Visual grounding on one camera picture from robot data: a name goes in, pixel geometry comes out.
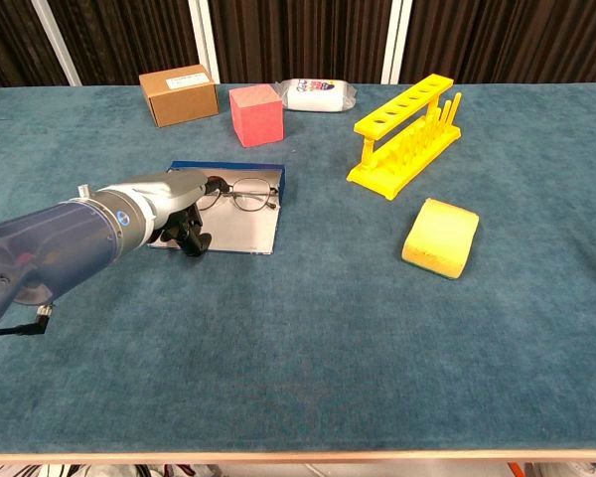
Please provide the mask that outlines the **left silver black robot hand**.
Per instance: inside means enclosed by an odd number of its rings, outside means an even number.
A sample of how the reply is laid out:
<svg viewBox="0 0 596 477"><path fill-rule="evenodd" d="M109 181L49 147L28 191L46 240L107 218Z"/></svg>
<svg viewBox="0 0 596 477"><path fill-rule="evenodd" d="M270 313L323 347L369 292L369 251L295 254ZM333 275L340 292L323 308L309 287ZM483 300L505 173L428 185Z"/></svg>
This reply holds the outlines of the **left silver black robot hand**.
<svg viewBox="0 0 596 477"><path fill-rule="evenodd" d="M196 169L137 176L124 183L148 201L153 212L153 231L146 243L173 240L189 256L204 254L212 235L201 233L203 221L197 201L214 192L227 193L229 185L219 176Z"/></svg>

